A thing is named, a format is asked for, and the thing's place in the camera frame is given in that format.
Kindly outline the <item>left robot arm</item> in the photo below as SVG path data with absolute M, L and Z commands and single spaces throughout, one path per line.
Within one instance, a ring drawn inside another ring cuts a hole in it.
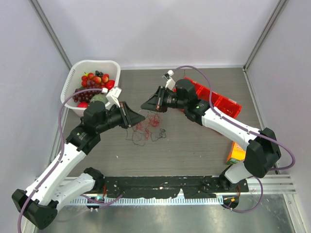
M 100 193 L 104 186 L 103 174 L 93 168 L 86 169 L 80 177 L 60 188 L 59 185 L 100 142 L 100 134 L 117 126 L 128 129 L 145 120 L 129 108 L 126 102 L 106 109 L 101 101 L 92 102 L 61 147 L 58 156 L 34 183 L 25 190 L 17 189 L 12 200 L 19 211 L 18 222 L 25 217 L 38 229 L 48 227 L 57 213 L 72 198 L 91 191 Z

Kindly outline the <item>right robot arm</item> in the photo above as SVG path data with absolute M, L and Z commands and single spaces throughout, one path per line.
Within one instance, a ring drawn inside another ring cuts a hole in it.
M 222 190 L 232 191 L 238 182 L 251 176 L 263 178 L 280 159 L 280 149 L 271 129 L 261 131 L 224 114 L 208 101 L 198 98 L 195 86 L 187 79 L 178 80 L 175 88 L 172 91 L 159 86 L 141 108 L 161 113 L 168 108 L 182 109 L 190 121 L 222 134 L 245 150 L 242 162 L 229 166 L 220 174 Z

